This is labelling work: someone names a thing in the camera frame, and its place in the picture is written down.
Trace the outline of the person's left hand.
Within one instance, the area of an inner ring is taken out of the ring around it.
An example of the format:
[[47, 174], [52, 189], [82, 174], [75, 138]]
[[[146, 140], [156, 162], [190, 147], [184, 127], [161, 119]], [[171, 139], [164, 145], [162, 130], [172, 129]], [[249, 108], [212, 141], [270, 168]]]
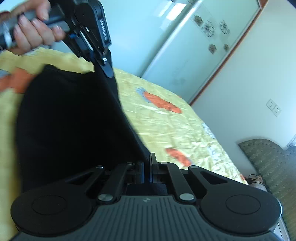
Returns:
[[[29, 21], [22, 13], [34, 10], [36, 18]], [[18, 23], [14, 26], [13, 34], [15, 44], [8, 51], [22, 55], [41, 45], [52, 45], [65, 38], [65, 32], [60, 26], [49, 28], [44, 21], [49, 18], [51, 4], [49, 1], [31, 0], [15, 7], [11, 12], [1, 12], [1, 21], [19, 16]]]

